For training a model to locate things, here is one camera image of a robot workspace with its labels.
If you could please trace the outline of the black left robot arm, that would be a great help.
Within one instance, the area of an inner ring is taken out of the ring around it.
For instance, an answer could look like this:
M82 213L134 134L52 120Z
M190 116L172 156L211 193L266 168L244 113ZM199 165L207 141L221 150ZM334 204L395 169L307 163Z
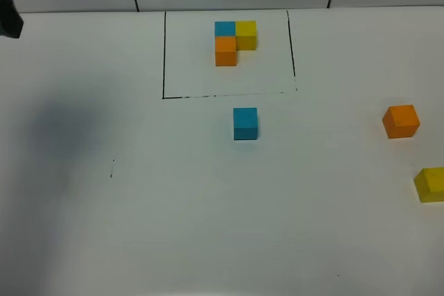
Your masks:
M24 21L18 13L13 0L0 0L1 36L19 39Z

